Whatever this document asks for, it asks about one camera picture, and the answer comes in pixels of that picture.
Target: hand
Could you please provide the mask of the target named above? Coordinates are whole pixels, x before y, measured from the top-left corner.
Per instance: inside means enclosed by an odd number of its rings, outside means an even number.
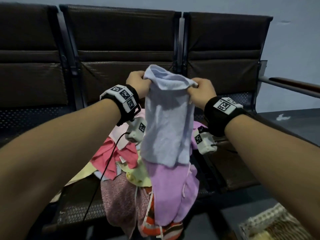
[[[137,91],[140,99],[148,94],[151,84],[151,80],[143,79],[143,75],[144,71],[131,72],[125,82]]]
[[[205,110],[207,102],[216,97],[216,91],[211,81],[203,78],[193,78],[198,83],[198,88],[189,87],[188,94],[191,96],[191,101],[200,109]]]

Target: wall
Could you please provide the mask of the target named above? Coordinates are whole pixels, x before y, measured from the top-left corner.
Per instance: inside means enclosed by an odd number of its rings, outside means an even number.
[[[0,0],[42,4],[82,4],[181,12],[273,16],[262,54],[266,76],[320,85],[320,0]],[[320,99],[262,84],[257,111],[320,108]]]

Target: red cloth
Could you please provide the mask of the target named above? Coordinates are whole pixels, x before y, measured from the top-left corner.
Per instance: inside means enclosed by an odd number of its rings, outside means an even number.
[[[106,168],[114,146],[115,142],[108,137],[90,160],[92,165],[101,173],[103,173]],[[108,168],[104,174],[104,176],[111,180],[114,180],[114,178],[117,176],[116,162],[121,162],[120,156],[127,161],[130,169],[133,169],[138,165],[138,153],[134,143],[129,142],[121,151],[118,149],[118,147],[116,147]]]

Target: purple cloth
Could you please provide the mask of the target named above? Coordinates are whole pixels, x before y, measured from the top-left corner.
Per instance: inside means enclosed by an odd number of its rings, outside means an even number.
[[[205,128],[207,128],[205,125],[201,124],[200,122],[198,121],[194,121],[193,122],[193,131],[192,131],[192,136],[191,136],[191,147],[190,147],[190,155],[192,154],[192,150],[198,150],[198,146],[197,146],[197,143],[196,143],[196,140],[193,136],[193,132],[198,129],[200,126],[203,126]]]
[[[197,169],[190,164],[173,168],[143,160],[154,194],[154,220],[159,226],[182,221],[195,202],[199,181]]]

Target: orange striped fabric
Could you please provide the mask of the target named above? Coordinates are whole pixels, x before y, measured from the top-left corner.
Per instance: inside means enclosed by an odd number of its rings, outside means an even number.
[[[148,236],[156,236],[157,238],[161,238],[161,240],[176,240],[182,233],[182,222],[171,222],[167,226],[155,225],[154,197],[152,187],[146,187],[145,190],[150,194],[150,201],[143,224],[139,226],[139,231]]]

